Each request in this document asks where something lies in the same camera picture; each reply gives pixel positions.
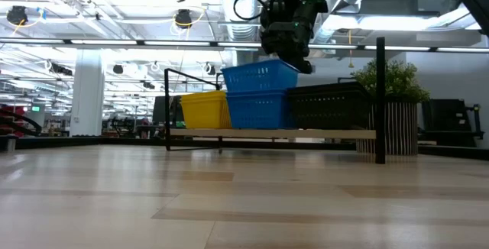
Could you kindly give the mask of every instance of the plastic basket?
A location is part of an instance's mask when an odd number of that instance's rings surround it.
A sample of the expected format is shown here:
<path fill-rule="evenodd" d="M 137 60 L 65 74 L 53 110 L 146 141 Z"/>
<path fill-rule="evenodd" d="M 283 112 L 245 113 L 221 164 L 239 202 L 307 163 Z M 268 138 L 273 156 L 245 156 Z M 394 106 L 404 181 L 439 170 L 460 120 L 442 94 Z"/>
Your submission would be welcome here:
<path fill-rule="evenodd" d="M 231 128 L 225 92 L 182 95 L 182 108 L 187 128 Z"/>
<path fill-rule="evenodd" d="M 349 130 L 366 128 L 371 96 L 358 82 L 287 90 L 298 128 Z"/>
<path fill-rule="evenodd" d="M 285 90 L 264 92 L 228 92 L 233 128 L 291 128 Z"/>
<path fill-rule="evenodd" d="M 222 69 L 229 92 L 288 89 L 297 84 L 297 70 L 282 60 Z"/>

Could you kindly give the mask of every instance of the wooden shelf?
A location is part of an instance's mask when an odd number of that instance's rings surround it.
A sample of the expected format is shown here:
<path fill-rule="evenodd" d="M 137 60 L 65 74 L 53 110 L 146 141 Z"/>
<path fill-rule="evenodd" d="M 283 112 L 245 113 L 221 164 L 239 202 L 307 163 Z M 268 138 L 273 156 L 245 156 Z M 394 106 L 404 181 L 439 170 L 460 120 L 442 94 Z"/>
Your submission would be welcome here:
<path fill-rule="evenodd" d="M 375 139 L 369 130 L 228 130 L 228 129 L 172 129 L 172 135 L 197 137 L 307 137 L 341 139 Z"/>

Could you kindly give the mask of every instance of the potted plant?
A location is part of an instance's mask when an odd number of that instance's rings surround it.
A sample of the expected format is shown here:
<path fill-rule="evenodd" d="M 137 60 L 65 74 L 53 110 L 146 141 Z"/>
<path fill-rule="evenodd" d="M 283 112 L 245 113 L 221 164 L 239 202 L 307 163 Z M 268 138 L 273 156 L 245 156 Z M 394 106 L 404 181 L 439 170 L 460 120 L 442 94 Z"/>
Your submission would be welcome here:
<path fill-rule="evenodd" d="M 386 152 L 395 155 L 416 155 L 417 103 L 429 100 L 429 93 L 421 88 L 416 78 L 417 68 L 412 63 L 386 61 Z M 372 60 L 361 70 L 351 74 L 375 98 L 377 88 L 377 61 Z M 370 113 L 370 129 L 374 129 L 375 105 Z M 357 141 L 357 151 L 374 153 L 374 142 Z"/>

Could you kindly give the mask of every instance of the striped planter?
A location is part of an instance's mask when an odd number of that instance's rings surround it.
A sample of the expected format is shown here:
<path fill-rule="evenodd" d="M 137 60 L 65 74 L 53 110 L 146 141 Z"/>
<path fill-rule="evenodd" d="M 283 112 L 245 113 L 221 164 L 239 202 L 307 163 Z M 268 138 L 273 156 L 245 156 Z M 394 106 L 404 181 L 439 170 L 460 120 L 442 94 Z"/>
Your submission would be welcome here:
<path fill-rule="evenodd" d="M 368 129 L 375 129 L 375 110 L 371 108 Z M 416 103 L 387 102 L 385 105 L 386 154 L 418 154 L 418 110 Z M 358 139 L 357 152 L 375 154 L 375 140 Z"/>

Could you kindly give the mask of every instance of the green plant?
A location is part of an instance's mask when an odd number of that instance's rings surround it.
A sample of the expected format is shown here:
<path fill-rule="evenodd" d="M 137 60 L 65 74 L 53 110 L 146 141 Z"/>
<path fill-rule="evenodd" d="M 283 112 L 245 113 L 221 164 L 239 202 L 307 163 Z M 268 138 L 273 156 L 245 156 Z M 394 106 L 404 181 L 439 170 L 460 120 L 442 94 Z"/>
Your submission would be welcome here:
<path fill-rule="evenodd" d="M 387 100 L 399 102 L 423 102 L 429 100 L 429 93 L 419 86 L 416 78 L 418 70 L 412 63 L 386 60 L 385 89 Z M 370 61 L 362 70 L 351 73 L 366 90 L 375 97 L 377 88 L 377 61 Z"/>

